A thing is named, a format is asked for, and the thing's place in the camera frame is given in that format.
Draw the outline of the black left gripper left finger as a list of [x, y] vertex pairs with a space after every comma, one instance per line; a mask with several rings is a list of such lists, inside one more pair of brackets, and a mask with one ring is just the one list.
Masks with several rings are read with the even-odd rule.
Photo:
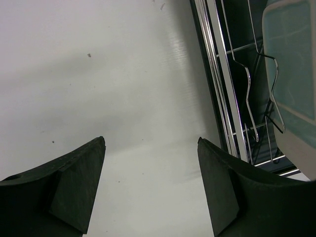
[[2, 237], [81, 237], [88, 232], [105, 158], [100, 136], [0, 182]]

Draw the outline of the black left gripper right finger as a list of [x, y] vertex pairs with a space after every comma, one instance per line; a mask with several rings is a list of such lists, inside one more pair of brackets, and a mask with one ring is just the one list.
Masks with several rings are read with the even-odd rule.
[[216, 237], [313, 237], [316, 184], [252, 166], [204, 138], [197, 145]]

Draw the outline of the light green rectangular plate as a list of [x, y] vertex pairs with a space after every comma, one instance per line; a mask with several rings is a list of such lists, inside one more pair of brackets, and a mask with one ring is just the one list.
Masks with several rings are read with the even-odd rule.
[[270, 0], [262, 16], [276, 144], [310, 180], [316, 178], [316, 3]]

